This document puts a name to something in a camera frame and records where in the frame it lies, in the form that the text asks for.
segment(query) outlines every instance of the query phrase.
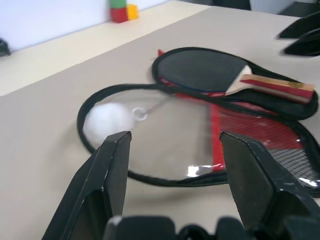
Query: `white wall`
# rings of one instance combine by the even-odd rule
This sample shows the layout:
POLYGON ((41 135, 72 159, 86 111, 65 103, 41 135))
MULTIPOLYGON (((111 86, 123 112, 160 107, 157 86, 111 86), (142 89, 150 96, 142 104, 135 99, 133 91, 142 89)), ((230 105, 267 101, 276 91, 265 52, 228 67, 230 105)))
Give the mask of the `white wall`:
POLYGON ((257 12, 278 14, 295 0, 250 0, 251 9, 257 12))
MULTIPOLYGON (((108 21, 108 0, 2 0, 0 38, 13 51, 108 21)), ((167 0, 127 0, 140 10, 167 0)))

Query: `black rubber paddle face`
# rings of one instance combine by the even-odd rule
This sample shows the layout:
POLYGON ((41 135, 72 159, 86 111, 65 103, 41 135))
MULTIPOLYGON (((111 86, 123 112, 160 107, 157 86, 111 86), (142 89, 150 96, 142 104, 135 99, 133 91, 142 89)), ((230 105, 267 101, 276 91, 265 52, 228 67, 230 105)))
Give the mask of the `black rubber paddle face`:
POLYGON ((248 65, 239 57, 205 49, 164 55, 157 63, 159 78, 203 93, 224 93, 248 65))

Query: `black chair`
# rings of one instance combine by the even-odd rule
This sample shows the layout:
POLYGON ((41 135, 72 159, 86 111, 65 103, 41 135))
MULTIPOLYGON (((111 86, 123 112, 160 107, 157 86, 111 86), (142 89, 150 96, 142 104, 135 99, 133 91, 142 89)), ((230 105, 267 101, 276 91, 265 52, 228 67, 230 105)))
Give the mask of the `black chair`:
POLYGON ((250 0, 212 0, 213 6, 251 10, 250 0))

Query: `toy block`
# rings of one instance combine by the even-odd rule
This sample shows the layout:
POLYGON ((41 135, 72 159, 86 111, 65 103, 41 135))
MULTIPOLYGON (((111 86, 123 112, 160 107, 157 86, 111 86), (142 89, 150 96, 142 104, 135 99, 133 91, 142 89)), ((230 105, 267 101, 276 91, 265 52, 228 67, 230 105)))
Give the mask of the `toy block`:
POLYGON ((128 21, 127 8, 110 8, 111 20, 115 23, 128 21))
POLYGON ((137 5, 128 4, 126 6, 126 12, 127 12, 129 20, 134 20, 134 19, 137 19, 139 17, 138 6, 137 5))
POLYGON ((158 57, 162 56, 163 54, 165 54, 165 52, 161 49, 158 49, 158 57))
POLYGON ((127 0, 109 0, 111 9, 122 9, 127 6, 127 0))

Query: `yellow block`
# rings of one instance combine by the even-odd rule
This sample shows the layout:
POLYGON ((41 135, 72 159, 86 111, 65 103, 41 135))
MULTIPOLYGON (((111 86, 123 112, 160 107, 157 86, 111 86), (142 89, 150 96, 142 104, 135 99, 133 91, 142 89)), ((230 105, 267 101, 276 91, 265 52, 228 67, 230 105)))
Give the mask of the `yellow block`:
POLYGON ((126 6, 126 13, 128 15, 128 20, 134 20, 139 17, 138 6, 134 4, 128 4, 126 6))

